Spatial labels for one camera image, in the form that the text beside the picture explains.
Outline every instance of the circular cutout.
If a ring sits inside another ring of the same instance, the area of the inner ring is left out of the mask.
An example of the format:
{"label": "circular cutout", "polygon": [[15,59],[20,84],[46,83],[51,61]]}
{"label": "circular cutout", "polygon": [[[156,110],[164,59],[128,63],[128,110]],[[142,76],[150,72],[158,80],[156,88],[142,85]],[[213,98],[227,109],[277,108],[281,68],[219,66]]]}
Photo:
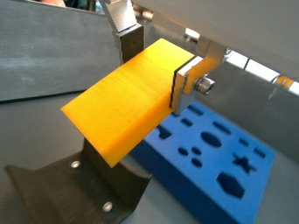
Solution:
{"label": "circular cutout", "polygon": [[178,149],[178,151],[180,152],[180,154],[182,154],[183,156],[188,156],[188,154],[190,154],[190,152],[188,152],[183,147],[180,147],[180,148]]}
{"label": "circular cutout", "polygon": [[196,155],[201,155],[201,154],[202,154],[201,149],[199,149],[199,148],[196,148],[196,147],[191,147],[191,151],[192,151],[192,152],[194,152],[194,154],[196,154]]}
{"label": "circular cutout", "polygon": [[213,125],[226,134],[231,135],[231,131],[229,130],[229,128],[221,124],[219,122],[213,122]]}
{"label": "circular cutout", "polygon": [[202,161],[198,158],[194,158],[191,162],[196,167],[202,167]]}
{"label": "circular cutout", "polygon": [[211,146],[218,147],[218,148],[222,146],[221,140],[210,132],[202,132],[201,137],[202,137],[203,141],[207,144],[210,144]]}

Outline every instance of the metal bracket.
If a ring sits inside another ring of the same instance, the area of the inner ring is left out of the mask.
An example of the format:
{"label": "metal bracket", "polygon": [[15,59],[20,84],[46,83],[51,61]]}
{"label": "metal bracket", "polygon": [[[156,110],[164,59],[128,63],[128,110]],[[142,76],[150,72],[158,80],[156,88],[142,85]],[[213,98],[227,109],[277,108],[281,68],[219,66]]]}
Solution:
{"label": "metal bracket", "polygon": [[207,95],[215,82],[207,78],[214,70],[231,55],[231,50],[213,40],[201,36],[198,52],[206,58],[192,58],[174,73],[172,79],[172,112],[179,115],[191,105],[198,92]]}
{"label": "metal bracket", "polygon": [[118,224],[136,209],[151,176],[110,168],[86,140],[80,153],[36,171],[8,166],[34,223]]}
{"label": "metal bracket", "polygon": [[124,64],[144,50],[144,27],[136,22],[130,0],[100,0],[114,29],[120,63]]}

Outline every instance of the metal clamp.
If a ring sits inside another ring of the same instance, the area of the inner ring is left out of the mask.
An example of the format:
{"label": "metal clamp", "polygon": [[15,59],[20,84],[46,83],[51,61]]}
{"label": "metal clamp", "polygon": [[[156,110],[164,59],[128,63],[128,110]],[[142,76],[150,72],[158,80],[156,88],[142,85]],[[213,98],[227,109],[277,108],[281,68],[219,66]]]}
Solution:
{"label": "metal clamp", "polygon": [[144,50],[144,27],[136,22],[131,0],[100,0],[108,22],[114,29],[120,64]]}
{"label": "metal clamp", "polygon": [[227,47],[205,37],[201,37],[198,52],[206,58],[192,58],[174,74],[171,108],[176,115],[191,105],[198,92],[205,95],[211,92],[215,81],[207,75],[231,55]]}

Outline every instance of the oval cutout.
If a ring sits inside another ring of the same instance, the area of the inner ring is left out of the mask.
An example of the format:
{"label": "oval cutout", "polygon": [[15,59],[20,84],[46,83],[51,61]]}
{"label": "oval cutout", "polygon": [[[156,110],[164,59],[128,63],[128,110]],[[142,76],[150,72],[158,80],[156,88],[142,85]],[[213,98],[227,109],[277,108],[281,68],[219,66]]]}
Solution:
{"label": "oval cutout", "polygon": [[210,132],[202,132],[201,137],[202,137],[203,141],[207,144],[210,144],[211,146],[218,147],[218,148],[222,146],[221,140]]}
{"label": "oval cutout", "polygon": [[192,151],[192,153],[196,154],[196,155],[201,155],[201,154],[202,154],[201,149],[196,148],[196,147],[191,147],[191,151]]}
{"label": "oval cutout", "polygon": [[188,154],[190,154],[190,152],[188,152],[183,147],[180,147],[180,148],[178,149],[178,151],[180,152],[180,154],[182,154],[183,156],[188,156]]}
{"label": "oval cutout", "polygon": [[221,124],[219,122],[213,122],[213,125],[226,134],[231,135],[231,131],[230,129],[223,125]]}
{"label": "oval cutout", "polygon": [[238,140],[246,147],[249,147],[249,141],[245,138]]}
{"label": "oval cutout", "polygon": [[202,167],[202,161],[198,158],[194,158],[191,162],[196,167]]}

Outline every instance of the hole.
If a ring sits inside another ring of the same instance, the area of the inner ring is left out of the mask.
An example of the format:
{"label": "hole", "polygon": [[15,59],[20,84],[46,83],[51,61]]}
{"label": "hole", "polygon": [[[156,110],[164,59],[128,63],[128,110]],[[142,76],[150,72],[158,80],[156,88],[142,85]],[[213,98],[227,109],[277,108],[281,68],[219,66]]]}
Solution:
{"label": "hole", "polygon": [[172,132],[164,128],[162,125],[158,125],[156,127],[160,131],[159,137],[164,140],[167,137],[170,137],[172,135]]}
{"label": "hole", "polygon": [[231,135],[231,131],[219,122],[213,122],[214,126],[226,134]]}
{"label": "hole", "polygon": [[249,141],[243,138],[238,140],[246,147],[249,147]]}
{"label": "hole", "polygon": [[198,158],[194,158],[191,162],[196,167],[202,167],[202,161]]}
{"label": "hole", "polygon": [[221,140],[211,133],[202,132],[201,137],[205,140],[205,142],[207,144],[210,144],[211,146],[218,147],[218,148],[222,146]]}
{"label": "hole", "polygon": [[258,148],[254,149],[254,152],[262,157],[262,158],[266,158],[267,157],[267,154]]}
{"label": "hole", "polygon": [[195,108],[192,105],[188,107],[188,110],[196,115],[196,116],[203,116],[203,112]]}
{"label": "hole", "polygon": [[218,182],[227,194],[235,196],[239,199],[243,198],[246,190],[239,181],[233,176],[222,172],[218,176]]}
{"label": "hole", "polygon": [[182,119],[182,123],[183,123],[186,126],[188,126],[188,127],[192,126],[192,121],[188,120],[188,119],[186,119],[186,118]]}
{"label": "hole", "polygon": [[234,154],[233,156],[235,157],[233,164],[239,165],[247,174],[250,174],[251,171],[257,170],[257,168],[250,164],[247,157],[239,157],[237,154]]}
{"label": "hole", "polygon": [[194,152],[194,154],[201,155],[202,151],[201,149],[198,149],[196,147],[191,147],[191,151]]}
{"label": "hole", "polygon": [[180,154],[182,154],[183,156],[188,156],[188,154],[190,154],[190,152],[188,152],[183,147],[180,147],[180,148],[178,149],[178,151],[180,152]]}

